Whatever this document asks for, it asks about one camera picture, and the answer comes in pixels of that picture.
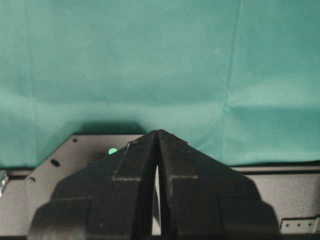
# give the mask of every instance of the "green led light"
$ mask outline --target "green led light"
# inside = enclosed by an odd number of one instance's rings
[[[116,148],[110,148],[109,151],[108,151],[108,153],[109,153],[109,155],[110,155],[110,154],[114,154],[116,151],[118,151],[118,149],[116,149]]]

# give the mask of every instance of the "green backdrop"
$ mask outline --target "green backdrop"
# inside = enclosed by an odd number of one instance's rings
[[[320,159],[319,0],[0,0],[0,166],[165,129],[229,165]]]

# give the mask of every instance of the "screw hole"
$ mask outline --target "screw hole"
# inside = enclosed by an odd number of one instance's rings
[[[55,166],[56,168],[60,167],[60,163],[59,163],[57,160],[55,160],[55,159],[51,159],[51,163],[52,163],[52,165]]]
[[[28,178],[28,183],[29,184],[34,184],[36,182],[35,178],[34,177],[29,177]]]

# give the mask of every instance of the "screw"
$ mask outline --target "screw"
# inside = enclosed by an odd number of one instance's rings
[[[34,177],[29,177],[28,178],[28,184],[34,184],[35,183],[35,178]]]

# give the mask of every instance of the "metal bracket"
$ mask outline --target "metal bracket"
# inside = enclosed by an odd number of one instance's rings
[[[319,234],[320,217],[302,219],[283,219],[282,234]]]

